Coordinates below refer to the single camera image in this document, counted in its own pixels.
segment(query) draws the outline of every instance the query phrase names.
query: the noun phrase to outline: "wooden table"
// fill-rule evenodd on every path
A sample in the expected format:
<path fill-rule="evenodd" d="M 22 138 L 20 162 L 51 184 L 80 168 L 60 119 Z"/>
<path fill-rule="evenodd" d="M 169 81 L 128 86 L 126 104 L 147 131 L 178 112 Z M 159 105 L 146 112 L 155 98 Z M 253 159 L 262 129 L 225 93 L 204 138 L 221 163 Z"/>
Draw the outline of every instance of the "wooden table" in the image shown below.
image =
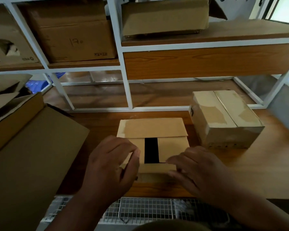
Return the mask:
<path fill-rule="evenodd" d="M 214 153 L 233 172 L 236 180 L 266 198 L 289 199 L 289 130 L 268 110 L 255 110 L 265 124 L 258 139 L 247 150 L 216 150 Z M 91 131 L 63 180 L 58 194 L 74 194 L 79 190 L 88 156 L 108 135 L 116 135 L 121 119 L 182 117 L 190 146 L 199 142 L 187 111 L 77 113 L 74 120 Z M 129 197 L 191 197 L 177 183 L 135 182 L 125 196 Z"/>

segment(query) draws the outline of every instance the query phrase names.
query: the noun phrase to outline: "closed cardboard box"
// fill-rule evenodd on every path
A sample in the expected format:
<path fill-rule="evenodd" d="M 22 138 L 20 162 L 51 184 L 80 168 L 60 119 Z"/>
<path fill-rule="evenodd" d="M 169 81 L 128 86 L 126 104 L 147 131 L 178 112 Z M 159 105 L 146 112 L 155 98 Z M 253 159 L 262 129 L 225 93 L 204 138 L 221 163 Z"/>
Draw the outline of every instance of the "closed cardboard box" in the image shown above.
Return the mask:
<path fill-rule="evenodd" d="M 50 62 L 115 58 L 102 0 L 49 0 L 22 8 Z"/>
<path fill-rule="evenodd" d="M 12 15 L 0 5 L 0 66 L 39 62 Z"/>
<path fill-rule="evenodd" d="M 4 95 L 0 101 L 0 230 L 32 231 L 89 130 L 45 105 L 40 93 L 9 102 L 8 94 Z"/>
<path fill-rule="evenodd" d="M 215 0 L 163 0 L 122 5 L 123 35 L 199 33 L 209 16 L 227 19 Z"/>
<path fill-rule="evenodd" d="M 204 147 L 248 148 L 264 125 L 233 90 L 193 92 L 189 108 Z"/>
<path fill-rule="evenodd" d="M 173 155 L 179 155 L 189 147 L 182 118 L 152 118 L 121 120 L 117 137 L 128 138 L 141 151 L 142 173 L 166 173 L 176 169 L 165 163 Z M 131 153 L 123 163 L 128 163 Z"/>

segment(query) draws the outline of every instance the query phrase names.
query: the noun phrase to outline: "person's right hand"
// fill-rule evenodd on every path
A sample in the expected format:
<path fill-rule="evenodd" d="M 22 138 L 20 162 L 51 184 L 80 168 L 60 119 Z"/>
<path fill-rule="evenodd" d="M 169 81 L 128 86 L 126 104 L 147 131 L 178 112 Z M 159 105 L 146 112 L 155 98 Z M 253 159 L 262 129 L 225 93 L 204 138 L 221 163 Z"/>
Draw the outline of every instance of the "person's right hand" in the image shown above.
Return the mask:
<path fill-rule="evenodd" d="M 166 163 L 177 166 L 177 171 L 171 170 L 168 174 L 189 193 L 225 211 L 231 210 L 230 206 L 235 205 L 243 190 L 228 168 L 204 147 L 189 147 L 180 155 L 167 159 Z"/>

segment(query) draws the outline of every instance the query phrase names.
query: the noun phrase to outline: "forearm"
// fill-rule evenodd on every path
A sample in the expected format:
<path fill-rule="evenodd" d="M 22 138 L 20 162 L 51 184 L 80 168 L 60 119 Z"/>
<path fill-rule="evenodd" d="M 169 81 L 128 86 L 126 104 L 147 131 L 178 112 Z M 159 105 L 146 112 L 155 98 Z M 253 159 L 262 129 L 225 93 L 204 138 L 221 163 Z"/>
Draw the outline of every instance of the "forearm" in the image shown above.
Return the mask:
<path fill-rule="evenodd" d="M 106 208 L 97 203 L 88 203 L 80 193 L 68 202 L 66 207 L 56 216 L 46 231 L 85 231 L 94 230 Z"/>
<path fill-rule="evenodd" d="M 289 215 L 250 191 L 244 190 L 228 211 L 238 222 L 256 230 L 289 230 Z"/>

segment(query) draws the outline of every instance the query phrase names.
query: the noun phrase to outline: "window pane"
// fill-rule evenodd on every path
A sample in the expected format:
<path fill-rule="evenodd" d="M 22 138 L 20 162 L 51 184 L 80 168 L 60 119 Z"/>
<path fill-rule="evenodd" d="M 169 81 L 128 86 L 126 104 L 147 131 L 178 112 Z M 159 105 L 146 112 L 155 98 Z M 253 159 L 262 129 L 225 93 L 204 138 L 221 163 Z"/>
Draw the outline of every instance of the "window pane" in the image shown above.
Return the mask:
<path fill-rule="evenodd" d="M 279 0 L 271 20 L 289 23 L 289 0 Z"/>

